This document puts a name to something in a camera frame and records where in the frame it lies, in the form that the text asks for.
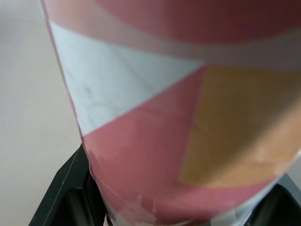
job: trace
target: white stripe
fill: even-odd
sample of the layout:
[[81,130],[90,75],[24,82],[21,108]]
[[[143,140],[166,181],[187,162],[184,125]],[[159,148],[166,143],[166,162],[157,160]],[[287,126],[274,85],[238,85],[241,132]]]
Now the white stripe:
[[204,63],[94,40],[50,23],[82,135],[190,75]]

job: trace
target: pink wrapping paper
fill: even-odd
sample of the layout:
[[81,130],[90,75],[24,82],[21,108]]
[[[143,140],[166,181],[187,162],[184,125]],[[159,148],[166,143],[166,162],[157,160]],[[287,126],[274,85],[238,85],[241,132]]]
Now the pink wrapping paper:
[[301,3],[44,5],[113,224],[243,225],[301,145]]

